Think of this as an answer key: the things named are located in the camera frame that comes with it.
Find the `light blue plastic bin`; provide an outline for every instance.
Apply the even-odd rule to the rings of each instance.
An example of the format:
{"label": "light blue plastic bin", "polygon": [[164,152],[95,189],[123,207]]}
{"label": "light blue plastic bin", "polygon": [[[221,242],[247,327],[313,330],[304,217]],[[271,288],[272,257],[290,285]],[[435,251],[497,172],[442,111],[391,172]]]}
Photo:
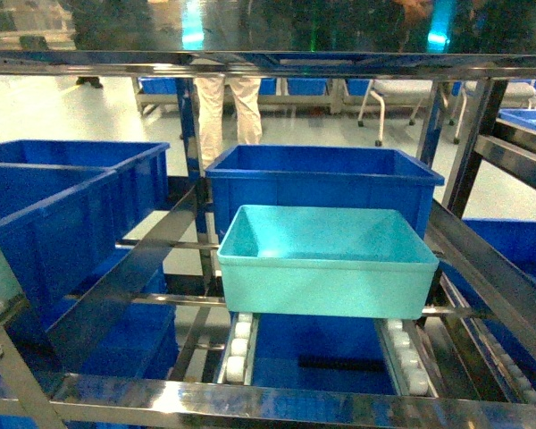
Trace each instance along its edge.
{"label": "light blue plastic bin", "polygon": [[235,312],[416,319],[439,260],[396,210],[242,206],[218,251]]}

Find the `metal rail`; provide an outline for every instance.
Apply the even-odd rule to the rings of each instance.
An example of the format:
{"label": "metal rail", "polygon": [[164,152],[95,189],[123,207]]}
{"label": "metal rail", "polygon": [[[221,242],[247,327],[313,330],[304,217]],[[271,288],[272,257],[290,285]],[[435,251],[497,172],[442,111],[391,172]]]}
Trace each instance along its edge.
{"label": "metal rail", "polygon": [[536,359],[536,283],[437,202],[427,235]]}
{"label": "metal rail", "polygon": [[[68,374],[50,404],[63,420],[166,427],[513,427],[536,429],[536,406],[292,391]],[[18,400],[0,411],[25,416]]]}

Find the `shoe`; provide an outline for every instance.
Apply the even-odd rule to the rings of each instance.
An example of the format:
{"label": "shoe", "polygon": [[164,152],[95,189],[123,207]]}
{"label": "shoe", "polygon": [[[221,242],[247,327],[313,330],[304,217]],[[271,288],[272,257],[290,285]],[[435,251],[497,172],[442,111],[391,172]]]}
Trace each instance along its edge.
{"label": "shoe", "polygon": [[104,87],[99,81],[99,78],[89,78],[89,83],[95,89],[102,89]]}

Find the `leg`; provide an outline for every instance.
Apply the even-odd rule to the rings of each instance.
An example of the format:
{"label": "leg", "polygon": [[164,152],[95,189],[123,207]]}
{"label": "leg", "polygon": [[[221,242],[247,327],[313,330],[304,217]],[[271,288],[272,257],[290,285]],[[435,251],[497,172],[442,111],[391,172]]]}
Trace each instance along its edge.
{"label": "leg", "polygon": [[419,100],[419,103],[415,106],[415,109],[413,109],[413,112],[411,113],[411,117],[409,118],[409,125],[415,125],[415,117],[417,116],[417,112],[419,112],[419,107],[421,107],[421,103],[423,102],[423,99],[421,98]]}
{"label": "leg", "polygon": [[261,80],[257,78],[230,78],[230,89],[238,115],[239,143],[257,145],[262,138],[262,123],[258,110],[258,91]]}
{"label": "leg", "polygon": [[198,135],[205,169],[222,152],[224,78],[195,78],[195,84],[200,108]]}
{"label": "leg", "polygon": [[463,106],[461,107],[461,114],[458,116],[458,122],[456,123],[455,139],[453,140],[453,143],[455,143],[456,145],[458,145],[460,141],[458,135],[461,131],[461,126],[463,125],[463,119],[465,118],[466,89],[464,87],[461,88],[461,95],[463,96]]}
{"label": "leg", "polygon": [[461,87],[460,90],[458,91],[458,95],[456,96],[456,102],[455,102],[455,106],[453,107],[453,112],[450,114],[450,118],[448,119],[448,124],[450,126],[455,125],[456,113],[458,112],[458,107],[461,105],[460,101],[461,101],[462,96],[463,96],[463,88]]}
{"label": "leg", "polygon": [[101,84],[101,82],[99,81],[99,78],[95,77],[95,78],[89,78],[89,83],[91,84],[91,86],[95,89],[103,89],[103,85]]}
{"label": "leg", "polygon": [[364,113],[365,113],[365,106],[367,105],[367,98],[369,97],[369,93],[371,92],[373,81],[369,81],[369,85],[367,85],[367,90],[365,91],[364,95],[364,102],[361,104],[361,108],[359,109],[359,115],[357,116],[357,125],[360,127],[364,126]]}
{"label": "leg", "polygon": [[379,137],[375,140],[375,146],[383,146],[383,124],[385,123],[385,100],[382,96],[377,94],[375,91],[371,90],[370,94],[373,98],[379,101],[381,108],[380,117],[379,117]]}

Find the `tiled floor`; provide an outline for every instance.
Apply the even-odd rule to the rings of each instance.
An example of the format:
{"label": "tiled floor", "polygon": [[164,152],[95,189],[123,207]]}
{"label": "tiled floor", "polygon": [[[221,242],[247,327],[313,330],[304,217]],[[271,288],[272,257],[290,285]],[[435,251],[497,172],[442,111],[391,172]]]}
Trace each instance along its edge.
{"label": "tiled floor", "polygon": [[[137,112],[131,81],[102,78],[103,90],[89,85],[75,86],[70,77],[0,77],[0,142],[10,139],[98,139],[129,141],[167,141],[170,175],[186,175],[180,122],[170,106],[157,108],[141,117]],[[323,146],[370,147],[376,140],[379,121],[376,114],[365,118],[365,128],[358,128],[353,114],[326,115],[291,109],[266,109],[263,113],[264,143]],[[396,147],[414,155],[422,121],[414,127],[398,114],[388,114],[385,147]],[[448,177],[456,153],[452,141],[454,129],[447,126],[434,162],[434,170]],[[224,136],[227,146],[236,142],[236,119],[225,115]],[[442,199],[444,187],[436,189]],[[133,233],[143,235],[161,214],[140,225]],[[468,217],[509,217],[536,219],[536,191],[484,164],[466,209]],[[187,232],[184,240],[196,240],[196,231]],[[200,273],[197,251],[176,250],[165,261],[169,273]],[[186,334],[194,309],[178,312],[179,336]],[[211,323],[225,325],[228,314],[211,315]]]}

